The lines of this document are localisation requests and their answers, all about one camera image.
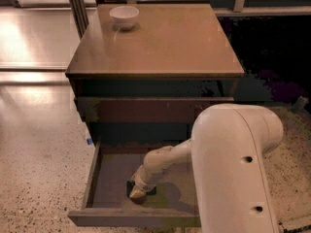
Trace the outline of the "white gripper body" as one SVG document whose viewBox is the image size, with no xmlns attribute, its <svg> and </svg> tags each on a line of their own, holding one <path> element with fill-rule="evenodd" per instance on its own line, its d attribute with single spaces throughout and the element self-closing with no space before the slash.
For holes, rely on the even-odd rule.
<svg viewBox="0 0 311 233">
<path fill-rule="evenodd" d="M 136 174 L 134 185 L 136 185 L 141 190 L 144 190 L 145 192 L 151 191 L 158 183 L 158 177 L 148 177 L 141 169 L 138 169 L 134 174 Z"/>
</svg>

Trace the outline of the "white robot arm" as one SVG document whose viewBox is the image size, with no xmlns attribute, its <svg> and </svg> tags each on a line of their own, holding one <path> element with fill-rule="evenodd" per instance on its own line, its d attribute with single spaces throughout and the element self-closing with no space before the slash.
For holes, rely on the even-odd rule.
<svg viewBox="0 0 311 233">
<path fill-rule="evenodd" d="M 130 198 L 142 198 L 169 168 L 189 161 L 202 233 L 280 233 L 263 155 L 282 139 L 280 118 L 265 107 L 211 106 L 188 140 L 147 153 L 131 178 Z"/>
</svg>

